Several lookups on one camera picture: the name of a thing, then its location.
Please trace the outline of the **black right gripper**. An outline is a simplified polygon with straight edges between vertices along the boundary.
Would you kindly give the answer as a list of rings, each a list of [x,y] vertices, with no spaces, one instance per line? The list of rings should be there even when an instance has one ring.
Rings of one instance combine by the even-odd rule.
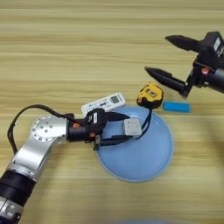
[[[165,39],[186,51],[200,53],[205,49],[200,41],[182,35],[166,36]],[[185,98],[193,87],[211,88],[224,94],[224,59],[217,56],[198,54],[186,83],[164,70],[147,66],[144,69],[157,82],[179,92]]]

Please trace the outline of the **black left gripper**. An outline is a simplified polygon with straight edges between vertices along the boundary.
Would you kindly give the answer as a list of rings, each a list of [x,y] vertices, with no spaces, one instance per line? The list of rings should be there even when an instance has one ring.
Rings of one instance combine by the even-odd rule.
[[[125,114],[116,112],[106,113],[108,122],[119,122],[130,117]],[[132,136],[117,135],[111,138],[103,138],[101,140],[103,127],[98,123],[87,122],[85,119],[80,119],[78,122],[68,122],[66,140],[68,142],[83,141],[94,145],[94,150],[98,151],[100,146],[113,146],[129,141]]]

